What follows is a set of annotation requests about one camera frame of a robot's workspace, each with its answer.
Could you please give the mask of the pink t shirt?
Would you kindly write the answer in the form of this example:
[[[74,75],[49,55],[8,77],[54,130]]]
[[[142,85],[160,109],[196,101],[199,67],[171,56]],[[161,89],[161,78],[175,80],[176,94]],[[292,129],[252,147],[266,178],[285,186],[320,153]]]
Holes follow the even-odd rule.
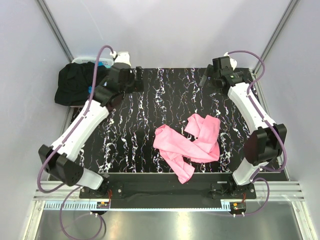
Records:
[[[218,136],[221,121],[213,116],[201,117],[194,113],[188,119],[184,132],[194,136],[191,141],[164,124],[155,130],[153,147],[159,150],[179,182],[188,182],[195,168],[184,161],[188,158],[193,163],[206,164],[217,162],[220,158]]]

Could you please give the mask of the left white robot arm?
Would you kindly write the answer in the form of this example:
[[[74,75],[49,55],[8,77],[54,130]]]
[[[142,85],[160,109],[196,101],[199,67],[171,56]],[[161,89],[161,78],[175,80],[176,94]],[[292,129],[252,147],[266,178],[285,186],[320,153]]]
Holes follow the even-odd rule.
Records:
[[[108,75],[92,89],[88,100],[72,124],[50,146],[42,145],[38,154],[42,171],[69,187],[90,189],[97,198],[108,194],[108,176],[81,167],[75,160],[96,127],[128,94],[144,91],[141,67],[132,68],[127,51],[112,53]]]

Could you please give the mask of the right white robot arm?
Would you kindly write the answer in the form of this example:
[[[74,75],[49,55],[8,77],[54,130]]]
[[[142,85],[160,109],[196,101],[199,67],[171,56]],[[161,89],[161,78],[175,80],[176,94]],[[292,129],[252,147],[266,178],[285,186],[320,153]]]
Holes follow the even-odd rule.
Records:
[[[214,87],[222,90],[232,100],[244,118],[250,136],[244,144],[244,158],[238,168],[228,177],[226,183],[213,184],[210,194],[213,198],[243,199],[253,194],[254,181],[262,170],[269,171],[267,165],[278,158],[286,156],[284,142],[287,128],[277,124],[263,109],[252,92],[255,81],[248,81],[240,71],[236,72],[237,61],[231,58],[232,52],[214,58],[200,80],[204,87],[211,80]]]

